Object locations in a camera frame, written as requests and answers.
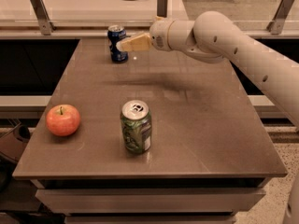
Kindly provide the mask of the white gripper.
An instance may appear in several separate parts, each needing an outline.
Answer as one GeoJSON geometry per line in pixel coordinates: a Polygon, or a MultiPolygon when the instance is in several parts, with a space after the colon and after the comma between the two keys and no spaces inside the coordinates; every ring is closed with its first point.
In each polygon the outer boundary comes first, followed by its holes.
{"type": "Polygon", "coordinates": [[[126,37],[116,43],[116,48],[119,51],[144,51],[150,49],[152,43],[157,50],[170,51],[168,32],[172,22],[161,16],[156,16],[155,20],[149,33],[140,32],[126,37]]]}

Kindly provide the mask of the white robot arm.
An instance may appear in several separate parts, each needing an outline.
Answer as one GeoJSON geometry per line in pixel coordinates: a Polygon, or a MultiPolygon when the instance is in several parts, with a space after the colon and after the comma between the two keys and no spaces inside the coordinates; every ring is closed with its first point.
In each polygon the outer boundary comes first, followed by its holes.
{"type": "Polygon", "coordinates": [[[228,59],[299,128],[299,63],[246,35],[220,12],[205,12],[194,21],[159,18],[147,33],[116,45],[120,51],[151,47],[205,63],[228,59]]]}

